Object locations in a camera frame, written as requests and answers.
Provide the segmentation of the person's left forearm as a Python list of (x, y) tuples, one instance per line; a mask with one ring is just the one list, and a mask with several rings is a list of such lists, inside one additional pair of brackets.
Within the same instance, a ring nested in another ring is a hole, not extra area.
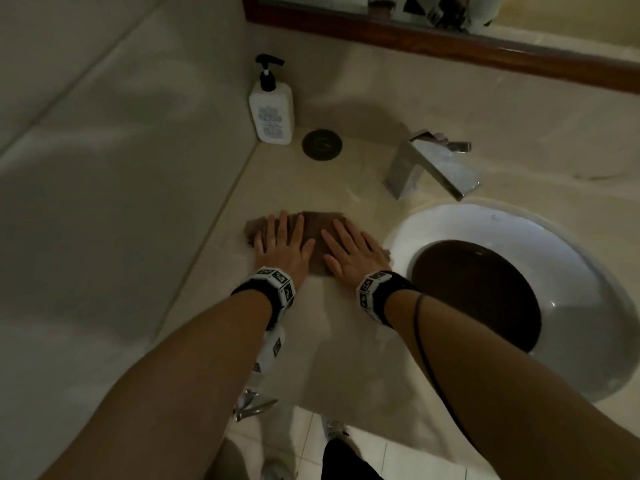
[(268, 298), (245, 290), (181, 326), (117, 380), (39, 480), (203, 480), (270, 317)]

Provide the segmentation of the white shoe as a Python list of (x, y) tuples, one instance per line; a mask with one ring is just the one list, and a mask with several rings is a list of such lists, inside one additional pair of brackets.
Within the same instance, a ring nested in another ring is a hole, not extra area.
[(327, 444), (335, 439), (340, 439), (343, 441), (351, 439), (349, 428), (341, 421), (332, 420), (326, 416), (321, 416), (321, 425)]
[(295, 475), (283, 461), (267, 461), (263, 464), (260, 480), (295, 480)]

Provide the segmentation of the chrome metal bracket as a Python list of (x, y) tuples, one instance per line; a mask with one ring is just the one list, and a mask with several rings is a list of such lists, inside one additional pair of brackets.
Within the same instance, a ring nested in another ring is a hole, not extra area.
[(251, 388), (245, 388), (236, 402), (232, 418), (235, 422), (240, 422), (265, 413), (277, 403), (278, 400), (275, 398), (261, 395)]

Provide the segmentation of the black shorts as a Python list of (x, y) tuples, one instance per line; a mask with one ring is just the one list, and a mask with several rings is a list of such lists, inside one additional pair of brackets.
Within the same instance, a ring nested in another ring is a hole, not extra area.
[(354, 448), (340, 438), (332, 438), (324, 448), (321, 480), (384, 480), (361, 459)]

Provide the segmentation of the wooden framed mirror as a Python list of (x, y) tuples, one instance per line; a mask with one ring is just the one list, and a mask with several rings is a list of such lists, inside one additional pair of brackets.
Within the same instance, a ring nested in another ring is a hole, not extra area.
[(640, 63), (452, 31), (406, 28), (286, 2), (242, 2), (249, 23), (640, 95)]

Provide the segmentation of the person's right forearm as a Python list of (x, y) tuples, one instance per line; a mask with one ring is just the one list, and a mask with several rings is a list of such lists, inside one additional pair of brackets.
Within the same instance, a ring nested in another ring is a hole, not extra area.
[(489, 328), (413, 290), (385, 314), (501, 480), (640, 480), (640, 438)]

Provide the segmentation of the white round sink basin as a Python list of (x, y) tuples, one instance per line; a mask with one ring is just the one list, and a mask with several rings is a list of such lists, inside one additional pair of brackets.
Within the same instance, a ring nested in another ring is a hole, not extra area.
[(397, 273), (489, 327), (597, 403), (640, 363), (640, 322), (619, 282), (557, 226), (490, 200), (442, 203), (384, 241)]

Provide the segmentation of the black white right wrist tracker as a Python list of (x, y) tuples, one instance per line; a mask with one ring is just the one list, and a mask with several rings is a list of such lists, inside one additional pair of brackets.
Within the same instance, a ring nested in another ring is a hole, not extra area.
[(385, 314), (388, 298), (400, 290), (419, 289), (404, 276), (393, 271), (377, 271), (364, 276), (356, 289), (358, 304), (375, 322), (393, 329)]

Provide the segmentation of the chrome square faucet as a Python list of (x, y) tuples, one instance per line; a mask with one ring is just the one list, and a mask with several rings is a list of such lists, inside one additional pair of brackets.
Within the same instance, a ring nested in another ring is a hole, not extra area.
[(457, 157), (471, 150), (471, 142), (451, 141), (443, 134), (422, 130), (400, 142), (383, 184), (401, 200), (416, 190), (425, 171), (456, 201), (462, 201), (481, 186), (479, 174)]

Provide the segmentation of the black white left wrist tracker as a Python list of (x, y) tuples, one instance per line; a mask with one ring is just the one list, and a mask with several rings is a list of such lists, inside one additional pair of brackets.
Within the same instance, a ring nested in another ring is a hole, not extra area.
[(290, 275), (276, 267), (263, 266), (247, 276), (231, 295), (245, 290), (255, 290), (267, 297), (271, 305), (271, 317), (263, 335), (263, 342), (255, 359), (252, 374), (267, 373), (281, 353), (285, 343), (285, 330), (280, 321), (292, 306), (296, 288)]

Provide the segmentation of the person's left hand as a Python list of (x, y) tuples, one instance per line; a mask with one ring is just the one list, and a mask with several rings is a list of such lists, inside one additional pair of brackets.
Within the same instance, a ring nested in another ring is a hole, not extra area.
[(299, 214), (291, 231), (289, 246), (279, 246), (279, 217), (268, 216), (266, 233), (266, 252), (264, 255), (255, 254), (254, 268), (263, 266), (280, 268), (292, 278), (296, 290), (300, 290), (308, 276), (309, 266), (305, 266), (305, 244), (302, 244), (304, 227), (303, 215)]

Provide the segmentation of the black white wrist tracker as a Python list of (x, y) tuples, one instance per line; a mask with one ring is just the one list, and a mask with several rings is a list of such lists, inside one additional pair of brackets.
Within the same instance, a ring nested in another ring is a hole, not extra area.
[(385, 314), (388, 298), (400, 290), (419, 289), (404, 276), (393, 271), (377, 271), (364, 276), (356, 289), (358, 304), (375, 322), (393, 329)]
[(231, 295), (245, 290), (255, 290), (267, 297), (271, 305), (271, 317), (263, 335), (263, 342), (255, 359), (252, 374), (267, 373), (281, 353), (285, 343), (285, 330), (280, 321), (292, 306), (296, 288), (290, 275), (276, 267), (263, 266), (247, 276)]

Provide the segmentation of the white soap pump bottle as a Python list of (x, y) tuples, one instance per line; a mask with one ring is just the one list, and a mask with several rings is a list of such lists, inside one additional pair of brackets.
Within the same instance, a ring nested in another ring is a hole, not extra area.
[(270, 69), (270, 65), (283, 66), (284, 60), (259, 54), (255, 62), (261, 65), (261, 72), (248, 100), (257, 136), (264, 143), (289, 145), (294, 133), (292, 89)]

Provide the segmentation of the round dark counter cap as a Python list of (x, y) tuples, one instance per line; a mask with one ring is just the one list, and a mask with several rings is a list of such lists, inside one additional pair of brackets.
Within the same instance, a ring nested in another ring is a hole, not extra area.
[(302, 150), (315, 161), (331, 161), (341, 153), (343, 144), (340, 136), (328, 129), (316, 129), (304, 136)]

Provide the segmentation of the person's right hand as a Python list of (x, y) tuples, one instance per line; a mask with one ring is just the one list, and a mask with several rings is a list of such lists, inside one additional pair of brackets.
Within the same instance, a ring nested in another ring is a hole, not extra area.
[(322, 230), (322, 238), (331, 249), (332, 255), (342, 266), (342, 276), (335, 276), (349, 290), (356, 290), (364, 276), (377, 271), (391, 271), (391, 265), (380, 262), (380, 252), (384, 250), (379, 243), (367, 232), (361, 231), (351, 220), (349, 229), (352, 236), (357, 239), (359, 249), (344, 249), (341, 244), (326, 230)]

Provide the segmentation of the brown cloth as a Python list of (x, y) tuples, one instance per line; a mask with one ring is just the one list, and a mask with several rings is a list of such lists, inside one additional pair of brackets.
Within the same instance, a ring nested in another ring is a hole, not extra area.
[[(314, 250), (309, 261), (309, 274), (313, 276), (334, 277), (335, 275), (331, 272), (324, 260), (324, 255), (332, 255), (333, 253), (322, 238), (321, 231), (325, 229), (338, 244), (341, 244), (340, 236), (335, 230), (333, 221), (338, 219), (346, 226), (346, 217), (340, 212), (304, 211), (301, 212), (301, 215), (303, 215), (304, 218), (302, 244), (305, 244), (309, 239), (315, 240)], [(262, 238), (263, 247), (266, 247), (267, 226), (267, 217), (259, 217), (246, 222), (243, 232), (250, 248), (253, 248), (255, 236), (258, 233), (260, 233)]]

